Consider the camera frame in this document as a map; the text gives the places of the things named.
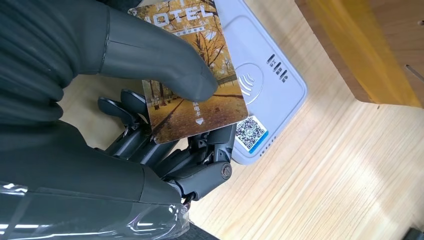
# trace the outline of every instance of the black robotic finger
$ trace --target black robotic finger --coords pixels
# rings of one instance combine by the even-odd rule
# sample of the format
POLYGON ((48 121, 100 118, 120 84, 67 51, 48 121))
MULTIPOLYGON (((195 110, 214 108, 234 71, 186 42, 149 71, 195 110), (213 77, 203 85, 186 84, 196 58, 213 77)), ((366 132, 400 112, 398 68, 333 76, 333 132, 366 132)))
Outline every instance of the black robotic finger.
POLYGON ((125 109, 130 112, 143 115, 143 117, 147 120, 147 123, 150 123, 145 96, 129 89, 122 89, 120 92, 120 101, 125 109))
POLYGON ((118 101, 101 96, 97 100, 97 105, 103 113, 120 118, 122 123, 127 127, 134 127, 140 121, 140 117, 136 113, 126 110, 122 103, 118 101))

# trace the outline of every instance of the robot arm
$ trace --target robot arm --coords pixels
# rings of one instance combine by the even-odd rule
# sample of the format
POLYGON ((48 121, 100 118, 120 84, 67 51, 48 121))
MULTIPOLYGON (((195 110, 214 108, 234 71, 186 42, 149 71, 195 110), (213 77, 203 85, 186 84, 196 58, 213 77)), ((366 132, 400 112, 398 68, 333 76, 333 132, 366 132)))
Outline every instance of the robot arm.
MULTIPOLYGON (((0 184, 8 209, 0 213, 0 226, 8 226, 0 238, 116 236, 108 229, 121 223, 131 223, 123 236, 184 232, 186 221, 163 225, 175 219, 168 206, 181 197, 190 204, 229 178, 234 126, 192 137, 188 149, 166 158, 175 143, 156 145, 135 127, 124 138, 136 139, 135 150, 123 160, 88 147, 59 120, 57 102, 78 74, 158 80, 183 98, 204 101, 217 82, 199 55, 173 34, 91 0, 3 0, 0 21, 0 182, 10 183, 0 184), (148 213, 146 206, 166 208, 148 213), (141 214, 144 222, 135 221, 141 214), (28 224, 39 227, 15 227, 28 224)), ((128 152, 122 143, 111 147, 128 152)))

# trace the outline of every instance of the light wood surface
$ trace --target light wood surface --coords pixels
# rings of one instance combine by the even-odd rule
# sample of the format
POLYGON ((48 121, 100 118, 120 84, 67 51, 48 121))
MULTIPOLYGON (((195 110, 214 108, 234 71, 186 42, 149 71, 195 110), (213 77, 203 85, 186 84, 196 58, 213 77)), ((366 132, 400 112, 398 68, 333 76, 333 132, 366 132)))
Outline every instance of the light wood surface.
MULTIPOLYGON (((309 96, 262 159, 234 163, 226 184, 192 204, 191 220, 222 240, 400 240, 423 229, 424 110, 357 101, 293 0, 247 2, 309 96)), ((107 147, 122 128, 95 102, 121 88, 141 84, 79 76, 63 120, 107 147)))

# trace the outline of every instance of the metal joint screw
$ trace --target metal joint screw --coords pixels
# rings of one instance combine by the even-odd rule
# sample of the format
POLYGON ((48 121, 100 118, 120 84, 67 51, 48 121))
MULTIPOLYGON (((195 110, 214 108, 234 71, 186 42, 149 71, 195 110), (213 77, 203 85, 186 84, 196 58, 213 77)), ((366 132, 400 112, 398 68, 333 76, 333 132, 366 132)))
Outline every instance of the metal joint screw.
POLYGON ((224 166, 222 166, 221 176, 223 179, 225 180, 229 179, 232 173, 233 173, 233 169, 231 168, 231 165, 229 163, 226 163, 224 164, 224 166))

